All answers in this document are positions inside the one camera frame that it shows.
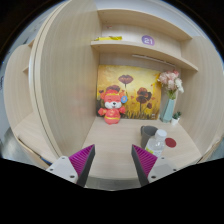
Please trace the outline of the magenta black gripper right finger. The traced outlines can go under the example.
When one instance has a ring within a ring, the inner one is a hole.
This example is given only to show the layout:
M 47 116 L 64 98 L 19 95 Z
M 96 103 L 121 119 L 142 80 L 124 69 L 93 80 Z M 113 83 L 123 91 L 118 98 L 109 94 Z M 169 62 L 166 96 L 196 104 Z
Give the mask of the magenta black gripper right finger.
M 177 171 L 177 167 L 164 156 L 156 157 L 136 145 L 132 146 L 131 155 L 141 186 L 145 186 Z

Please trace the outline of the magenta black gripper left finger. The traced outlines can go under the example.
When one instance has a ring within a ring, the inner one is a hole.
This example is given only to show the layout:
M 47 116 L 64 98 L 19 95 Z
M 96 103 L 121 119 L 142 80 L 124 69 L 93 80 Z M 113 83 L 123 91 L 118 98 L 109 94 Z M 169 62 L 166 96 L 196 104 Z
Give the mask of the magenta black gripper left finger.
M 84 187 L 94 156 L 95 145 L 90 145 L 69 157 L 61 156 L 47 168 L 47 171 L 78 186 Z

